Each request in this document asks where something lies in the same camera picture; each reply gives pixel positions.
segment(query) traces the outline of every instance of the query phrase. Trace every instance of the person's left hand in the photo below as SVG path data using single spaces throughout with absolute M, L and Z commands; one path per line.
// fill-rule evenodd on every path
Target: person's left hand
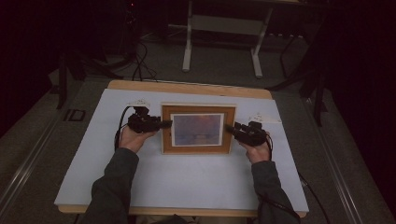
M 137 153 L 145 143 L 146 139 L 153 136 L 156 132 L 136 133 L 128 126 L 122 129 L 120 135 L 119 147 L 125 147 L 134 153 Z

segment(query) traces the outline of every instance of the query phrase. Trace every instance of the white tabletop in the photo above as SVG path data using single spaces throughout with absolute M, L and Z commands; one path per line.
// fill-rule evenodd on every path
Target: white tabletop
M 273 161 L 282 188 L 297 212 L 308 206 L 297 175 L 276 102 L 267 99 L 165 93 L 153 91 L 104 91 L 91 123 L 67 171 L 55 204 L 88 205 L 93 181 L 101 177 L 114 153 L 114 134 L 125 106 L 145 99 L 151 116 L 161 115 L 161 102 L 237 104 L 235 121 L 248 124 L 261 113 L 269 118 L 263 128 L 274 141 Z M 125 121 L 134 112 L 125 115 Z M 226 155 L 163 155 L 162 134 L 148 139 L 138 152 L 140 162 L 134 177 L 132 207 L 257 210 L 250 163 L 235 140 Z

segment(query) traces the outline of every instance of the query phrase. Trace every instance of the gray sleeve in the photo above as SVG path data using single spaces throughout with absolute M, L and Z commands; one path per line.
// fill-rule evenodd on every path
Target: gray sleeve
M 92 200 L 81 220 L 87 223 L 127 223 L 131 186 L 139 158 L 126 148 L 118 148 L 105 174 L 92 185 Z
M 288 212 L 269 204 L 264 198 L 280 203 L 292 210 L 288 195 L 281 188 L 276 165 L 273 161 L 260 161 L 252 164 L 254 189 L 259 197 L 259 223 L 289 224 L 300 223 Z

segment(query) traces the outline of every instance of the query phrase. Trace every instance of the painting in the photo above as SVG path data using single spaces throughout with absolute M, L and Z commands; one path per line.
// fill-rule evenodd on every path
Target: painting
M 225 124 L 233 125 L 236 105 L 163 103 L 163 119 L 171 119 L 171 129 L 163 130 L 164 154 L 225 154 L 230 152 L 232 135 Z

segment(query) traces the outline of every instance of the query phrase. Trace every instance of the white stand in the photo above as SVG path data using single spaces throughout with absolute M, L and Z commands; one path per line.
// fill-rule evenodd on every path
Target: white stand
M 267 30 L 268 21 L 271 18 L 273 9 L 268 8 L 265 21 L 239 20 L 232 18 L 210 17 L 192 14 L 192 1 L 189 1 L 189 15 L 187 19 L 187 43 L 184 51 L 183 72 L 190 71 L 191 63 L 191 32 L 194 30 L 205 30 L 213 32 L 223 32 L 241 35 L 257 35 L 258 41 L 251 50 L 254 73 L 257 78 L 262 77 L 259 51 L 262 47 L 262 40 Z

